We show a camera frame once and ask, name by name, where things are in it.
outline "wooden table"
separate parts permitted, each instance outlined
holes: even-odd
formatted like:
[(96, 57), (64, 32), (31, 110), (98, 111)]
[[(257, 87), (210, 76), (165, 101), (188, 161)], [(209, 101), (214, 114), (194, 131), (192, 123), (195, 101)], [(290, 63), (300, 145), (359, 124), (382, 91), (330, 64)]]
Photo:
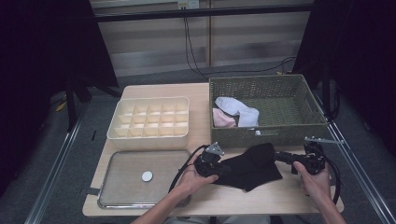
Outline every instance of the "wooden table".
[[(193, 152), (201, 145), (208, 145), (209, 126), (209, 85), (208, 83), (167, 84), (129, 86), (125, 88), (121, 99), (186, 96), (190, 99), (190, 120), (187, 149)], [(302, 146), (276, 147), (276, 150), (304, 154)], [(94, 174), (91, 187), (99, 189), (103, 183), (110, 157), (118, 150), (108, 139)], [(226, 149), (224, 158), (241, 154), (241, 148)], [(229, 216), (229, 215), (290, 215), (317, 213), (309, 197), (300, 190), (300, 177), (292, 175), (290, 165), (276, 162), (283, 179), (261, 185), (246, 193), (241, 189), (208, 185), (192, 195), (188, 206), (177, 208), (171, 216)], [(344, 209), (342, 200), (338, 200), (338, 210)], [(141, 216), (147, 209), (101, 209), (97, 196), (87, 195), (83, 206), (87, 217), (98, 216)]]

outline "white round object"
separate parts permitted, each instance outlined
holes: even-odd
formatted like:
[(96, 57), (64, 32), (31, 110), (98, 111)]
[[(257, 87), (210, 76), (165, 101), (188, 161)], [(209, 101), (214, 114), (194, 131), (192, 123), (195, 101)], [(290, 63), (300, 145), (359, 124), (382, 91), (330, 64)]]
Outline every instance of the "white round object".
[(145, 182), (149, 182), (152, 179), (152, 172), (146, 171), (142, 174), (142, 180)]

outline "black horizontal bar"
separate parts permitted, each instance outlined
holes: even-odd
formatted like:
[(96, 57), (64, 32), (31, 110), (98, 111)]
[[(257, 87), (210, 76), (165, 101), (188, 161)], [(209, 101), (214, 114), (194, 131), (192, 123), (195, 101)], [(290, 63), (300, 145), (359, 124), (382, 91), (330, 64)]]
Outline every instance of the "black horizontal bar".
[(64, 21), (87, 21), (87, 22), (109, 22), (109, 21), (142, 21), (171, 18), (207, 17), (207, 16), (229, 16), (246, 14), (265, 14), (281, 12), (312, 11), (314, 9), (329, 9), (338, 7), (339, 4), (300, 4), (267, 7), (221, 7), (200, 8), (187, 10), (167, 10), (123, 14), (103, 14), (86, 18), (67, 18)]

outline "black cloth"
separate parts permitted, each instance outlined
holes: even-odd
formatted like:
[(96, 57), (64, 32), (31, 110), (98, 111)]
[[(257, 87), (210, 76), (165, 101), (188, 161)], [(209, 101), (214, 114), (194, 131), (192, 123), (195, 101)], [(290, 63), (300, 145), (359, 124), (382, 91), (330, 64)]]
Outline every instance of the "black cloth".
[(274, 154), (271, 143), (250, 147), (243, 154), (221, 162), (230, 166), (232, 171), (228, 175), (220, 176), (214, 184), (251, 191), (262, 184), (281, 179)]

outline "green woven basket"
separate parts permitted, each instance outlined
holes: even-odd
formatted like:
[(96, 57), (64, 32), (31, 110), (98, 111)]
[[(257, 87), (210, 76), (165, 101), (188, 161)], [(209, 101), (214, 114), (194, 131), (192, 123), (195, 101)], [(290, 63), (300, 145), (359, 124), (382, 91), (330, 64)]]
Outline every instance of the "green woven basket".
[[(302, 75), (210, 78), (211, 142), (221, 147), (261, 143), (299, 146), (306, 136), (322, 136), (327, 122)], [(233, 97), (260, 111), (258, 127), (216, 128), (213, 108), (220, 96)]]

